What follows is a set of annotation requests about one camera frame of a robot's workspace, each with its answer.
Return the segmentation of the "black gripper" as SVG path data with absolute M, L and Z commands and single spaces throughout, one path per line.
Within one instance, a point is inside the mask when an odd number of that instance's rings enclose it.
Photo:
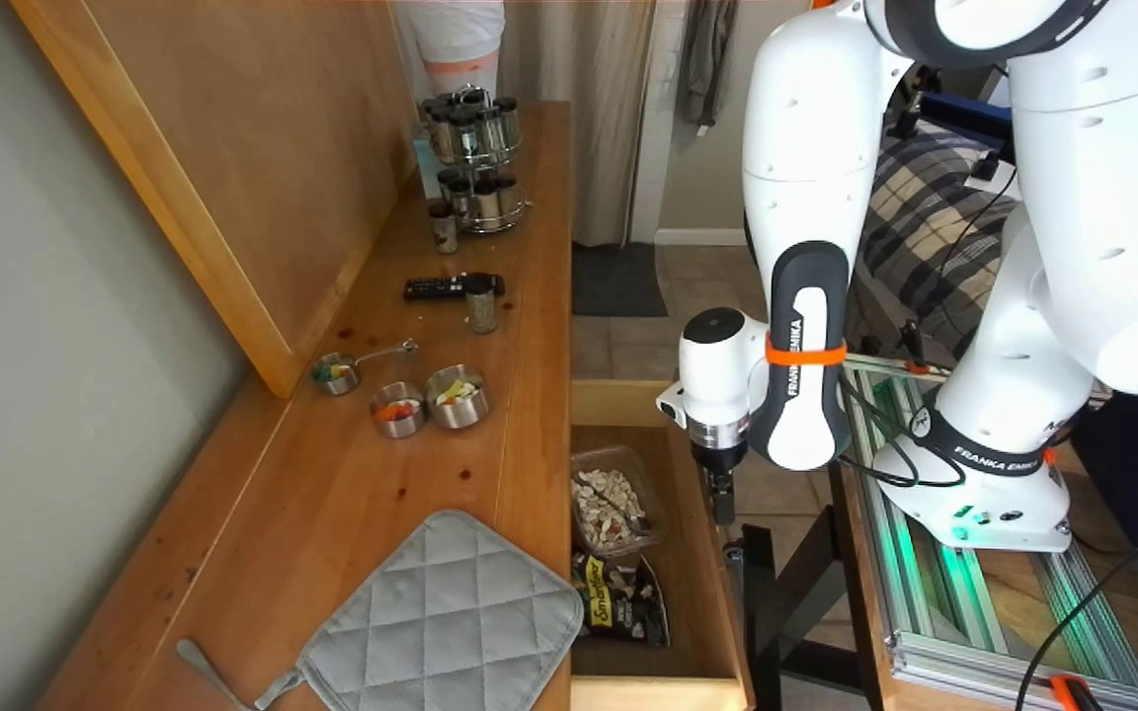
M 734 525 L 734 467 L 742 463 L 740 450 L 698 450 L 698 482 L 709 494 L 709 508 L 721 521 L 722 560 L 730 581 L 742 581 L 742 535 Z

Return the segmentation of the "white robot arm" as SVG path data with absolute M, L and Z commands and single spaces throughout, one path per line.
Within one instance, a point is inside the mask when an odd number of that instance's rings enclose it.
M 690 317 L 655 406 L 702 456 L 792 473 L 844 456 L 850 276 L 917 68 L 1006 76 L 1014 196 L 972 341 L 871 473 L 943 546 L 1063 553 L 1043 450 L 1091 390 L 1138 395 L 1138 0 L 829 0 L 767 30 L 742 113 L 767 311 Z

